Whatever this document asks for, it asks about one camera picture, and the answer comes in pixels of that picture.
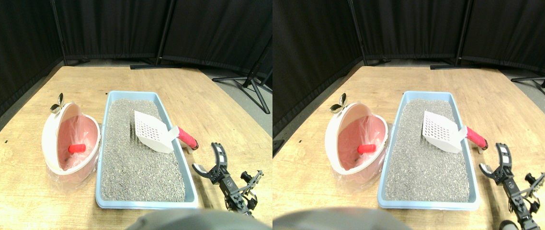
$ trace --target wooden table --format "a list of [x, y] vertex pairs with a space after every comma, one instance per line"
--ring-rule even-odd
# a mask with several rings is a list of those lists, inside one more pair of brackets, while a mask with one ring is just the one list
[[215, 165], [211, 142], [224, 145], [228, 170], [236, 182], [242, 171], [264, 171], [255, 187], [259, 203], [256, 219], [272, 224], [272, 138], [215, 83], [197, 69], [62, 67], [0, 132], [0, 228], [117, 229], [126, 228], [150, 210], [102, 209], [96, 204], [95, 176], [69, 195], [53, 193], [41, 152], [41, 132], [49, 107], [64, 93], [85, 114], [102, 122], [107, 92], [157, 92], [173, 124], [180, 125], [200, 144], [185, 156], [196, 184], [200, 207], [225, 210], [217, 185], [197, 175], [192, 163]]
[[[377, 182], [356, 194], [336, 190], [324, 150], [324, 136], [343, 92], [348, 103], [362, 101], [373, 113], [393, 122], [402, 93], [407, 90], [451, 92], [464, 125], [484, 136], [490, 146], [509, 145], [513, 173], [521, 189], [527, 173], [545, 172], [545, 114], [497, 70], [362, 67], [336, 90], [292, 135], [273, 159], [275, 216], [306, 208], [354, 206], [380, 208]], [[471, 150], [480, 206], [476, 211], [386, 209], [414, 229], [498, 229], [504, 219], [516, 221], [508, 211], [502, 186], [485, 177], [479, 163], [498, 167], [498, 152], [482, 155]], [[545, 229], [545, 183], [538, 195], [542, 205], [533, 217]]]

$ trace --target red handle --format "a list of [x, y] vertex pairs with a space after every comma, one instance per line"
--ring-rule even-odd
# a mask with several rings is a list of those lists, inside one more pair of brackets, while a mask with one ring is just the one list
[[360, 154], [373, 153], [373, 152], [375, 152], [376, 149], [377, 149], [377, 146], [375, 146], [375, 144], [360, 145], [360, 146], [358, 146], [358, 153], [360, 153]]
[[181, 127], [179, 127], [179, 140], [189, 145], [192, 150], [198, 149], [198, 142], [196, 142], [196, 140], [192, 136], [190, 136], [190, 134], [187, 134], [187, 132], [183, 131]]
[[472, 131], [472, 129], [469, 127], [466, 127], [466, 129], [468, 129], [468, 133], [466, 134], [466, 138], [468, 138], [468, 140], [472, 141], [483, 150], [488, 149], [488, 141], [485, 140], [485, 138]]
[[82, 153], [85, 151], [85, 144], [70, 145], [68, 151], [69, 153]]

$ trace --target black backdrop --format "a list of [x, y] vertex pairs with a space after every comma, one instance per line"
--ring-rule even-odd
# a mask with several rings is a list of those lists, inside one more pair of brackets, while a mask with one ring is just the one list
[[[366, 58], [454, 58], [466, 2], [353, 0]], [[345, 0], [273, 5], [275, 137], [356, 63], [360, 44]], [[473, 7], [462, 59], [545, 73], [544, 0], [475, 0]]]
[[[273, 34], [272, 0], [179, 0], [163, 58], [248, 72]], [[260, 76], [272, 68], [271, 55]]]
[[323, 90], [362, 60], [349, 4], [344, 0], [273, 2], [276, 136]]
[[[153, 58], [171, 0], [56, 0], [67, 59]], [[272, 0], [177, 0], [163, 59], [248, 72], [273, 34]], [[272, 55], [258, 76], [272, 70]]]
[[0, 1], [0, 116], [61, 56], [48, 0]]
[[465, 0], [354, 0], [367, 59], [454, 58]]
[[170, 0], [56, 0], [67, 59], [153, 58]]
[[545, 0], [475, 0], [463, 59], [545, 72]]

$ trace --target gray floor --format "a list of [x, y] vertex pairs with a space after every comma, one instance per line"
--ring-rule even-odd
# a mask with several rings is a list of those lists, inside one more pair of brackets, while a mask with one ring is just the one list
[[[78, 67], [129, 67], [132, 64], [145, 64], [140, 61], [126, 61], [126, 60], [117, 60], [117, 59], [93, 59], [88, 63], [80, 64]], [[0, 117], [0, 131], [4, 128], [6, 123], [15, 116], [15, 114], [25, 105], [25, 103], [34, 95], [38, 90], [45, 84], [49, 79], [52, 77], [53, 74], [60, 68], [64, 66], [63, 63], [58, 64], [53, 70], [51, 70], [51, 73], [48, 76], [43, 77], [41, 80], [39, 80], [30, 90], [28, 90], [21, 98], [19, 98], [14, 105], [12, 105], [4, 114]], [[222, 70], [222, 69], [203, 69], [202, 72], [204, 72], [207, 77], [210, 79], [214, 77], [236, 77], [238, 76], [234, 72], [228, 71], [228, 70]], [[255, 98], [255, 101], [259, 100], [253, 91], [253, 87], [249, 86], [249, 89], [242, 89], [242, 87], [238, 87], [238, 83], [235, 83], [234, 81], [227, 81], [227, 82], [218, 82], [217, 85], [222, 88], [232, 99], [234, 99], [242, 109], [244, 109], [248, 114], [253, 118], [253, 120], [257, 121], [257, 123], [264, 129], [264, 131], [268, 132], [268, 135], [273, 135], [273, 117], [271, 114], [265, 114], [263, 110], [261, 110], [252, 100], [252, 98]], [[264, 100], [266, 101], [266, 104], [268, 105], [268, 108], [270, 111], [273, 111], [273, 95], [270, 92], [267, 92], [266, 90], [260, 90], [262, 93], [262, 96]]]
[[[383, 67], [429, 67], [431, 64], [447, 64], [443, 62], [436, 61], [424, 61], [416, 59], [395, 59], [389, 63], [381, 64]], [[358, 63], [347, 76], [351, 76], [358, 68], [362, 67], [362, 62]], [[507, 76], [509, 79], [514, 79], [516, 77], [537, 77], [538, 75], [530, 72], [528, 70], [522, 69], [505, 69], [501, 72]], [[341, 77], [336, 80], [330, 87], [328, 87], [322, 94], [320, 94], [315, 100], [312, 101], [307, 107], [294, 118], [279, 134], [274, 138], [274, 140], [288, 140], [292, 134], [300, 127], [300, 125], [305, 122], [306, 118], [312, 114], [317, 107], [327, 99], [332, 92], [334, 92], [343, 82], [347, 80], [347, 76]], [[533, 81], [524, 81], [515, 83], [528, 98], [530, 98], [538, 107], [545, 113], [545, 89], [540, 90], [540, 87], [537, 83]]]

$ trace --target perforated scoop blade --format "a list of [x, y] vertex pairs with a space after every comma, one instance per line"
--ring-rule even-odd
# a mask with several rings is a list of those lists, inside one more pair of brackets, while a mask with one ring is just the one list
[[439, 149], [449, 153], [459, 153], [462, 151], [460, 142], [466, 137], [466, 133], [465, 126], [458, 130], [458, 125], [445, 116], [424, 111], [421, 135]]
[[178, 127], [167, 130], [166, 124], [156, 117], [134, 111], [135, 134], [138, 140], [154, 151], [172, 153], [172, 140], [179, 136]]

